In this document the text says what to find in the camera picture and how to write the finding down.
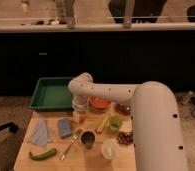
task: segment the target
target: floor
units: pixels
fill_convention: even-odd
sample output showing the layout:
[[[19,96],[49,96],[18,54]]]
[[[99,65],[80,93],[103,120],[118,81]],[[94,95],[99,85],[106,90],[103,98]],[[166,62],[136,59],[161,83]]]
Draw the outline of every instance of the floor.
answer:
[[[110,0],[75,0],[74,12],[77,24],[114,23],[108,10]],[[195,0],[167,0],[157,22],[188,22],[187,9]],[[20,0],[0,0],[0,25],[32,24],[38,20],[56,19],[54,0],[30,0],[30,10],[23,13]]]
[[[180,112],[181,125],[185,141],[185,150],[190,171],[195,171],[195,117],[192,104],[181,105],[182,96],[186,93],[176,93]],[[0,171],[12,171],[18,155],[21,142],[25,135],[32,110],[29,109],[31,97],[0,97],[0,124],[14,121],[20,129],[16,134],[8,130],[0,132]]]

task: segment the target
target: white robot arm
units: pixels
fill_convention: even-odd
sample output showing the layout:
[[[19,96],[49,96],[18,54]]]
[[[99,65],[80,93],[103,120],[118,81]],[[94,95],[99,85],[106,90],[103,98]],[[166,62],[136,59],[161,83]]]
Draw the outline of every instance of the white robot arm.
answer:
[[[130,105],[137,171],[188,171],[176,99],[159,82],[94,84],[83,73],[69,82],[73,108],[83,111],[88,96]]]

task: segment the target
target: food item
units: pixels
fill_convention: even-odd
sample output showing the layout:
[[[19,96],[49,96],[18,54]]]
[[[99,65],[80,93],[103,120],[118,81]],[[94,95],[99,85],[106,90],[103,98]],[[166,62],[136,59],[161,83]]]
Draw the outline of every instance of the food item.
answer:
[[[76,123],[83,123],[87,118],[87,115],[85,112],[79,113],[77,111],[73,111],[73,121]]]
[[[98,128],[96,129],[96,132],[98,134],[102,133],[103,129],[105,128],[107,122],[109,120],[109,114],[106,114],[103,118],[103,120],[101,121],[100,125],[98,126]]]
[[[117,141],[119,144],[129,145],[133,143],[133,133],[131,132],[119,132],[117,136]]]
[[[32,160],[45,160],[48,159],[54,155],[56,155],[57,153],[57,149],[53,148],[43,154],[39,154],[39,155],[33,155],[32,152],[29,152],[29,158]]]
[[[116,104],[115,105],[115,110],[123,115],[130,115],[130,107],[122,104]]]
[[[109,100],[101,99],[98,97],[90,97],[89,103],[92,107],[97,109],[107,109],[111,105],[111,102]]]

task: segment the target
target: green plastic bin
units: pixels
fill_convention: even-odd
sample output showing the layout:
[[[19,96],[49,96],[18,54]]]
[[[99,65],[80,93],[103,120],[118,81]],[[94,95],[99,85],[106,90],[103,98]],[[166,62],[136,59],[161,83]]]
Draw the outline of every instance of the green plastic bin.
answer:
[[[40,78],[30,102],[36,112],[73,111],[68,83],[73,77]]]

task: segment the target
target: cabinet door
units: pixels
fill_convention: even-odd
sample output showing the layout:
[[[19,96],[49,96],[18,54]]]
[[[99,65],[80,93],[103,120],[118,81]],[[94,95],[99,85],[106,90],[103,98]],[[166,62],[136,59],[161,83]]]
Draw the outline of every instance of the cabinet door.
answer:
[[[41,40],[42,46],[37,53],[40,77],[67,77],[80,73],[78,39],[73,35],[47,35]]]

